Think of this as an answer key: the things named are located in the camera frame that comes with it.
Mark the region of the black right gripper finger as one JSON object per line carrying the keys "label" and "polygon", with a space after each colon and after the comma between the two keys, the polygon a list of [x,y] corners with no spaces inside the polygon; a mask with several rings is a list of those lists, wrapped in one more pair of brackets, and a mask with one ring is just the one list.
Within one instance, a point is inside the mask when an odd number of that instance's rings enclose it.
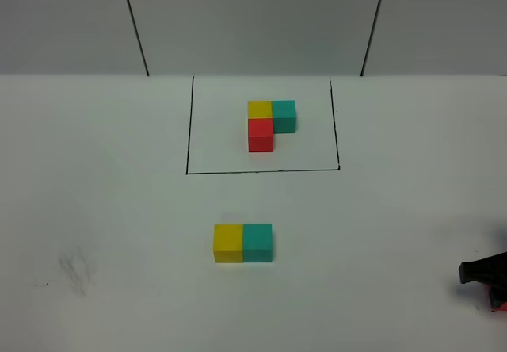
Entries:
{"label": "black right gripper finger", "polygon": [[506,253],[500,253],[459,266],[461,284],[472,281],[485,285],[506,285]]}
{"label": "black right gripper finger", "polygon": [[490,286],[488,295],[491,308],[505,302],[507,303],[507,291],[505,289],[499,289],[497,287]]}

